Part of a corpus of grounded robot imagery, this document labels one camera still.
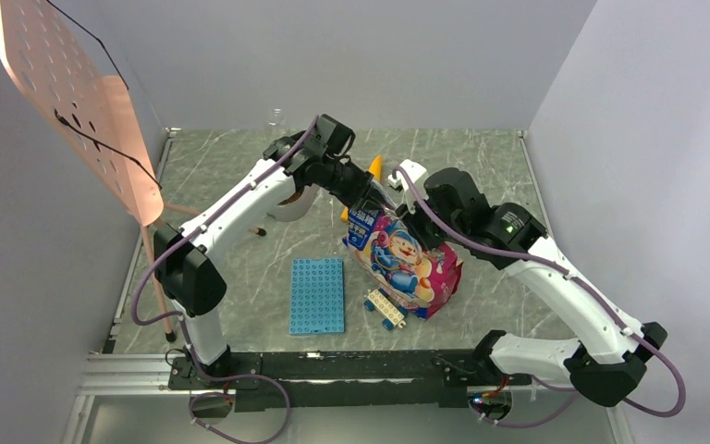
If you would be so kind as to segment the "yellow plastic scoop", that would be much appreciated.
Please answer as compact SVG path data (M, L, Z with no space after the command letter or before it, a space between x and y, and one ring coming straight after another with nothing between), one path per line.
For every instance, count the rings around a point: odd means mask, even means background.
M339 190L339 200L345 206L340 219L349 221L349 211L380 210L384 202L376 186L375 176L368 169L362 169L353 161L342 164L343 179Z

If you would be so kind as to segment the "pink pet food bag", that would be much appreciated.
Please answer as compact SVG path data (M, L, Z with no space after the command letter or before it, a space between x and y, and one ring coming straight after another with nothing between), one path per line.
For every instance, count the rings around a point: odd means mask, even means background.
M342 242L388 299L428 320L457 292L463 263L446 244L424 249L395 214L397 208L373 180L361 206L347 211Z

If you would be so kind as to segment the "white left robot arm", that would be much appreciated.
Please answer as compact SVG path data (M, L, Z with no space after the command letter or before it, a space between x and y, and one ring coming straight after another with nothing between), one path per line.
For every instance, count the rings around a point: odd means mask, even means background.
M155 231L153 275L179 312L185 347L196 359L192 376L205 388L221 386L229 372L230 349L218 318L229 251L265 216L304 217L320 190L346 207L373 197L373 174L349 159L355 139L351 128L322 114L306 130L270 142L246 176L200 215L180 228Z

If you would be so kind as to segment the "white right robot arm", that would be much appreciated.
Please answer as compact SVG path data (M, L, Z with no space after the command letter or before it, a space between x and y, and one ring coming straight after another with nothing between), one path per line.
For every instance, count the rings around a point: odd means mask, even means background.
M517 203L489 203L469 173L448 167L428 174L405 161L391 185L403 193L398 216L421 246L462 246L526 286L573 333L532 339L490 331L473 351L481 382L536 376L604 407L629 401L648 361L661 355L667 331L660 324L621 311L565 259L537 218Z

